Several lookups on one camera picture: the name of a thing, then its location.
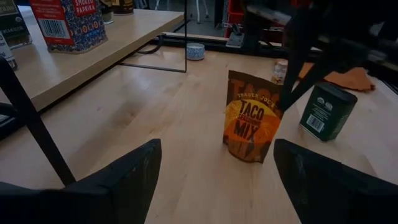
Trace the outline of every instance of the taco seasoning mix bag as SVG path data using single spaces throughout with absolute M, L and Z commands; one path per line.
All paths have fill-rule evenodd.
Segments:
M 245 162 L 263 162 L 283 112 L 277 102 L 282 90 L 262 78 L 229 71 L 223 142 Z

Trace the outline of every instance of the green spice tin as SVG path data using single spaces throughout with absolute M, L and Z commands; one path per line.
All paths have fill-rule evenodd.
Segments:
M 314 86 L 300 124 L 321 141 L 337 137 L 351 114 L 357 97 L 331 83 Z

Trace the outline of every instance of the black metal leg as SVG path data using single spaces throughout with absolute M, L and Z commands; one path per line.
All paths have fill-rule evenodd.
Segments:
M 129 66 L 129 67 L 139 67 L 139 68 L 149 68 L 149 69 L 155 69 L 155 70 L 161 70 L 161 71 L 168 71 L 168 72 L 182 72 L 186 73 L 187 72 L 187 67 L 188 67 L 188 62 L 187 62 L 187 44 L 188 44 L 188 38 L 187 38 L 187 0 L 184 0 L 184 60 L 185 60 L 185 68 L 182 69 L 175 69 L 175 68 L 164 68 L 164 67 L 156 67 L 156 66 L 150 66 L 150 65 L 136 65 L 133 63 L 126 63 L 126 62 L 121 62 L 119 65 L 124 65 L 124 66 Z M 134 52 L 131 53 L 134 54 L 138 52 L 141 48 L 135 50 Z
M 63 160 L 62 155 L 51 138 L 50 133 L 44 126 L 40 115 L 34 108 L 21 83 L 19 83 L 15 73 L 3 57 L 0 57 L 0 71 L 1 89 L 17 111 L 17 116 L 25 122 L 30 133 L 61 178 L 63 184 L 68 185 L 76 182 L 67 163 Z

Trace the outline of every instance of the smoked paprika box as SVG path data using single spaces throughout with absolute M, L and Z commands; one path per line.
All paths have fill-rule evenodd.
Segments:
M 80 54 L 107 41 L 98 0 L 30 0 L 50 52 Z
M 263 163 L 283 116 L 277 106 L 281 90 L 282 85 L 229 71 L 223 142 L 234 157 Z

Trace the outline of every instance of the white label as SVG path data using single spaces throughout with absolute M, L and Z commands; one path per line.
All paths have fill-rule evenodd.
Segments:
M 55 19 L 38 19 L 40 28 L 42 28 L 43 36 L 53 38 L 69 39 L 67 25 L 63 20 Z
M 311 128 L 318 131 L 319 133 L 322 131 L 323 125 L 325 125 L 324 122 L 322 122 L 312 114 L 310 114 L 310 117 L 307 120 L 307 124 L 311 126 Z
M 13 60 L 14 56 L 8 47 L 8 44 L 0 32 L 0 55 L 3 56 L 7 61 Z

